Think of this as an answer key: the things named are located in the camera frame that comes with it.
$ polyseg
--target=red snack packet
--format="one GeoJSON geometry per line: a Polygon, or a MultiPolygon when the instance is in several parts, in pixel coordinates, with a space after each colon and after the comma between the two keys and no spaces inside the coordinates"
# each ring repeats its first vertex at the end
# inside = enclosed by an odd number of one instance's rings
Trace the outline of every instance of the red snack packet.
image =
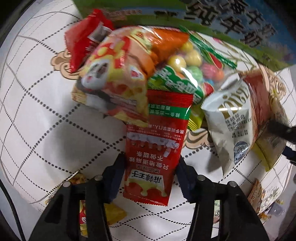
{"type": "Polygon", "coordinates": [[[65,41],[72,57],[71,73],[76,72],[99,43],[114,30],[113,23],[95,9],[92,14],[75,24],[65,33],[65,41]]]}
{"type": "Polygon", "coordinates": [[[127,125],[123,196],[167,206],[193,95],[148,90],[147,97],[148,127],[127,125]]]}

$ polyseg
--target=green candy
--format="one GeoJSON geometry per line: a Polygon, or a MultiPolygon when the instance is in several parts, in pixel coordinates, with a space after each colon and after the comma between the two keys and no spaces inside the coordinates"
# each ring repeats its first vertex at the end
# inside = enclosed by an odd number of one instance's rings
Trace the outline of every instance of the green candy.
{"type": "Polygon", "coordinates": [[[188,72],[192,75],[192,77],[197,81],[197,82],[202,82],[203,81],[203,75],[202,71],[196,67],[196,66],[190,66],[186,68],[188,72]]]}

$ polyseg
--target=candy bag green label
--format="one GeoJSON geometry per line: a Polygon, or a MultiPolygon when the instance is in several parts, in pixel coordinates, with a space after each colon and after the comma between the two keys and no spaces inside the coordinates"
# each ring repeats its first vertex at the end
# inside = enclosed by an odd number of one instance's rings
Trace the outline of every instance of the candy bag green label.
{"type": "Polygon", "coordinates": [[[196,81],[196,85],[197,87],[187,78],[180,78],[169,65],[157,70],[148,81],[148,87],[151,89],[193,94],[193,103],[199,104],[205,98],[201,88],[204,84],[196,81]]]}

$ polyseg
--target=snack bag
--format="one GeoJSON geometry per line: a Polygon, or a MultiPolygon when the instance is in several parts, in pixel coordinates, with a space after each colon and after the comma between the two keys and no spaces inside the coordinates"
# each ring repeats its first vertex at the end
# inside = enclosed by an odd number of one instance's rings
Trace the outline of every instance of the snack bag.
{"type": "Polygon", "coordinates": [[[235,63],[190,34],[190,40],[168,59],[165,66],[157,68],[148,87],[193,94],[188,127],[194,131],[200,128],[204,118],[201,103],[235,68],[235,63]]]}
{"type": "Polygon", "coordinates": [[[72,98],[105,114],[147,126],[147,78],[168,59],[188,34],[152,27],[113,31],[93,52],[80,73],[72,98]]]}
{"type": "Polygon", "coordinates": [[[65,32],[65,42],[71,53],[70,70],[76,72],[99,43],[114,30],[113,23],[99,9],[65,32]]]}
{"type": "Polygon", "coordinates": [[[256,182],[252,188],[251,193],[248,196],[248,201],[254,208],[256,214],[259,214],[260,205],[262,202],[262,194],[263,189],[258,179],[256,179],[256,182]]]}
{"type": "Polygon", "coordinates": [[[211,94],[202,104],[223,175],[251,149],[271,116],[269,96],[259,70],[250,72],[226,90],[211,94]]]}
{"type": "Polygon", "coordinates": [[[148,90],[148,99],[148,127],[127,125],[123,196],[167,206],[193,96],[148,90]]]}
{"type": "MultiPolygon", "coordinates": [[[[126,212],[114,203],[104,203],[107,224],[110,226],[117,223],[121,219],[126,217],[126,212]]],[[[85,212],[85,201],[82,200],[79,203],[79,225],[81,236],[88,237],[87,235],[87,224],[86,224],[86,212],[85,212]]]]}
{"type": "MultiPolygon", "coordinates": [[[[87,179],[85,176],[80,172],[76,171],[73,173],[66,181],[71,182],[73,185],[77,185],[80,183],[87,182],[87,179]]],[[[47,205],[49,201],[52,199],[52,197],[55,195],[58,189],[54,193],[52,193],[49,198],[45,201],[45,204],[47,205]]],[[[114,203],[106,204],[104,203],[105,207],[105,213],[107,218],[108,225],[112,225],[124,217],[126,217],[126,212],[116,206],[114,203]]],[[[80,226],[80,234],[81,236],[87,237],[87,224],[86,224],[86,212],[85,212],[85,201],[81,200],[79,202],[79,226],[80,226]]]]}
{"type": "MultiPolygon", "coordinates": [[[[286,112],[279,100],[273,95],[271,95],[269,99],[272,112],[271,117],[276,121],[288,126],[289,121],[286,112]]],[[[268,128],[265,128],[263,133],[256,141],[256,146],[254,146],[252,150],[262,160],[265,170],[268,172],[279,159],[284,148],[286,147],[286,143],[286,140],[271,134],[268,131],[268,128]]]]}

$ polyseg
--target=white tablecloth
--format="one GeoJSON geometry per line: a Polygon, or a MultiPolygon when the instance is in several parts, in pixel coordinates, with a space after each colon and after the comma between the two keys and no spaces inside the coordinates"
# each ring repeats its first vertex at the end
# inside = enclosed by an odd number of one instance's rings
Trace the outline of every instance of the white tablecloth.
{"type": "MultiPolygon", "coordinates": [[[[71,173],[81,170],[87,178],[101,174],[125,149],[125,124],[71,99],[77,74],[69,74],[69,54],[64,33],[80,15],[70,0],[53,1],[34,15],[11,42],[1,73],[0,144],[1,166],[9,182],[35,208],[45,201],[71,173]]],[[[258,68],[241,50],[201,35],[218,51],[238,61],[239,70],[258,68]]],[[[296,124],[296,92],[289,69],[273,73],[260,66],[267,88],[276,90],[291,125],[296,124]]],[[[269,206],[283,191],[290,164],[281,157],[265,172],[250,152],[227,175],[205,130],[188,132],[182,155],[214,182],[234,180],[247,194],[255,178],[266,191],[261,208],[269,206]]],[[[122,197],[115,204],[128,216],[111,226],[115,240],[184,240],[194,204],[182,197],[175,179],[169,206],[135,203],[122,197]]],[[[218,233],[213,226],[213,236],[218,233]]]]}

